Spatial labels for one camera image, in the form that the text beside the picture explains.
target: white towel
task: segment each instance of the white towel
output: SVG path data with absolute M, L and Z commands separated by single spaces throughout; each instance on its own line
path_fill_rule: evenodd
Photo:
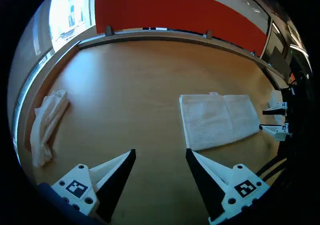
M 207 149 L 259 131 L 260 120 L 248 95 L 181 95 L 187 148 Z
M 42 105 L 34 110 L 36 119 L 32 125 L 30 143 L 32 163 L 35 167 L 43 166 L 52 158 L 47 142 L 59 119 L 68 105 L 67 92 L 60 90 L 46 96 Z

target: wooden tabletop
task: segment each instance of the wooden tabletop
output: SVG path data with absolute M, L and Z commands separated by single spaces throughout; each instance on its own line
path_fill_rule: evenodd
M 248 94 L 261 123 L 271 91 L 257 65 L 215 48 L 167 41 L 106 44 L 77 53 L 56 79 L 70 104 L 54 135 L 56 155 L 34 169 L 55 183 L 79 163 L 94 167 L 136 149 L 136 162 L 113 224 L 208 224 L 208 213 L 185 159 L 181 94 Z M 263 132 L 200 153 L 253 172 L 276 155 Z

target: ceiling light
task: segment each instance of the ceiling light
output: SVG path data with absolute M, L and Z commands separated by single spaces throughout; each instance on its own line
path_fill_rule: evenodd
M 291 44 L 290 47 L 293 48 L 293 49 L 295 49 L 295 50 L 298 50 L 298 51 L 302 52 L 302 53 L 305 54 L 307 57 L 309 57 L 309 55 L 307 54 L 307 52 L 306 52 L 305 50 L 303 50 L 302 48 L 300 48 L 300 47 L 298 47 L 298 46 L 296 46 L 296 45 L 293 45 L 293 44 Z
M 272 23 L 272 26 L 276 29 L 276 31 L 277 31 L 278 33 L 280 33 L 279 29 L 277 28 L 277 26 L 276 26 L 274 23 Z

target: screw hole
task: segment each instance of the screw hole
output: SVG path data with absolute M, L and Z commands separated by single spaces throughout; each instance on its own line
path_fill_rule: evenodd
M 235 203 L 236 203 L 236 200 L 235 200 L 234 198 L 230 198 L 230 199 L 228 200 L 228 203 L 229 203 L 229 204 L 235 204 Z
M 248 206 L 243 206 L 242 208 L 241 208 L 241 211 L 246 211 L 246 210 L 248 210 Z
M 63 197 L 62 199 L 63 199 L 66 203 L 69 203 L 69 199 L 68 199 L 68 198 Z
M 87 197 L 84 201 L 85 201 L 87 204 L 92 204 L 92 203 L 93 203 L 93 200 L 91 199 L 91 197 Z
M 79 208 L 79 206 L 78 206 L 78 205 L 74 204 L 74 205 L 72 205 L 72 206 L 73 206 L 73 208 L 74 208 L 74 209 L 76 209 L 77 211 L 79 211 L 79 210 L 80 210 L 80 208 Z

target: orange panel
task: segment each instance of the orange panel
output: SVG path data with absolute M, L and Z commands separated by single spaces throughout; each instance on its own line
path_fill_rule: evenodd
M 261 55 L 267 36 L 240 13 L 215 0 L 95 0 L 97 33 L 165 27 L 206 33 Z

